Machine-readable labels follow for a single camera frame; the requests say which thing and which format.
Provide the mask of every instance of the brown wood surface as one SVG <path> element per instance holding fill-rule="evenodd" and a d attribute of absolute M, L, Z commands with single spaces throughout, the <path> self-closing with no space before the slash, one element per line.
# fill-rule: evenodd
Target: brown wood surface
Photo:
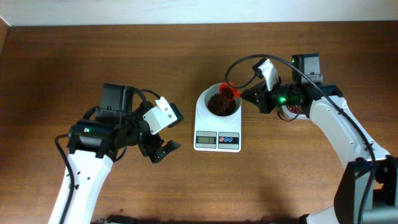
<path fill-rule="evenodd" d="M 0 222 L 46 223 L 65 165 L 54 145 L 100 102 L 103 83 L 147 88 L 185 120 L 160 134 L 182 144 L 153 165 L 132 147 L 103 185 L 110 214 L 191 221 L 297 218 L 333 203 L 343 169 L 311 121 L 281 121 L 243 103 L 240 153 L 193 149 L 195 104 L 249 54 L 319 52 L 368 133 L 398 155 L 397 22 L 12 27 L 0 59 Z M 252 76 L 240 66 L 231 79 Z M 289 68 L 275 62 L 283 82 Z"/>
<path fill-rule="evenodd" d="M 0 17 L 0 55 L 4 46 L 4 42 L 6 41 L 8 29 L 8 24 Z"/>

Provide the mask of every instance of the green led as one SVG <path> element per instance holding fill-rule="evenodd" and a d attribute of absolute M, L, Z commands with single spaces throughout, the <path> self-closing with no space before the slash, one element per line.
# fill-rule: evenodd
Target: green led
<path fill-rule="evenodd" d="M 279 98 L 279 102 L 280 102 L 280 103 L 285 103 L 285 102 L 286 102 L 286 98 L 280 97 L 280 98 Z"/>

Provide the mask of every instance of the white wall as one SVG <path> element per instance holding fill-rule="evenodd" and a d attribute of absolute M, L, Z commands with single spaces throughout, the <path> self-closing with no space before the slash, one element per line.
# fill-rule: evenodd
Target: white wall
<path fill-rule="evenodd" d="M 0 0 L 12 26 L 398 20 L 398 0 Z"/>

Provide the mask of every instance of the wooden tabletop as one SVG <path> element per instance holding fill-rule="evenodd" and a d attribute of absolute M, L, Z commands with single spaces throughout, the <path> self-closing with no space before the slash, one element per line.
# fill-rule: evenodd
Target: wooden tabletop
<path fill-rule="evenodd" d="M 48 222 L 65 169 L 53 139 L 99 104 L 104 83 L 154 90 L 185 119 L 160 133 L 182 144 L 160 164 L 151 164 L 137 147 L 115 163 L 93 220 L 120 214 L 162 221 L 269 221 L 327 208 L 343 168 L 311 121 L 287 123 L 275 111 L 260 114 L 244 102 L 241 152 L 200 152 L 193 149 L 195 104 L 243 56 L 289 59 L 319 52 L 324 83 L 337 84 L 367 132 L 398 155 L 397 26 L 12 27 L 0 58 L 0 220 Z M 239 66 L 231 80 L 249 80 L 254 62 Z M 275 64 L 282 81 L 292 82 L 290 69 Z"/>

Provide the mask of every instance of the container of red beans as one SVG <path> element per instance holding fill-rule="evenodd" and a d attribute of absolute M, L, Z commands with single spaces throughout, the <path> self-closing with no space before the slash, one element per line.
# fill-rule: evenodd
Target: container of red beans
<path fill-rule="evenodd" d="M 300 113 L 300 115 L 296 119 L 309 119 L 302 113 L 301 106 L 282 106 L 282 112 L 287 119 L 293 119 L 297 113 Z"/>

